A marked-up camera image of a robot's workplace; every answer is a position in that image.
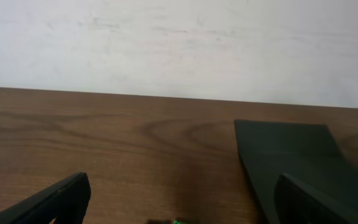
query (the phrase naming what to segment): wooden table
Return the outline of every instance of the wooden table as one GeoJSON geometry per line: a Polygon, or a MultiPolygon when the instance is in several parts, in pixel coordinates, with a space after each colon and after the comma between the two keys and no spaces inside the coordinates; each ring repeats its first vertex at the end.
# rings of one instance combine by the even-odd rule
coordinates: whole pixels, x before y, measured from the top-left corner
{"type": "Polygon", "coordinates": [[[234,119],[325,123],[358,166],[357,109],[0,88],[0,211],[84,171],[84,223],[257,223],[234,119]]]}

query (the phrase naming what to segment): wall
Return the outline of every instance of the wall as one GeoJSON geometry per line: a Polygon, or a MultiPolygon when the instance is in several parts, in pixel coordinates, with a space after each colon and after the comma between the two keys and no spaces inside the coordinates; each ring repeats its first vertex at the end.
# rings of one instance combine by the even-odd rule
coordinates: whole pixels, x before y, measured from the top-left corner
{"type": "Polygon", "coordinates": [[[0,86],[358,107],[358,0],[0,0],[0,86]]]}

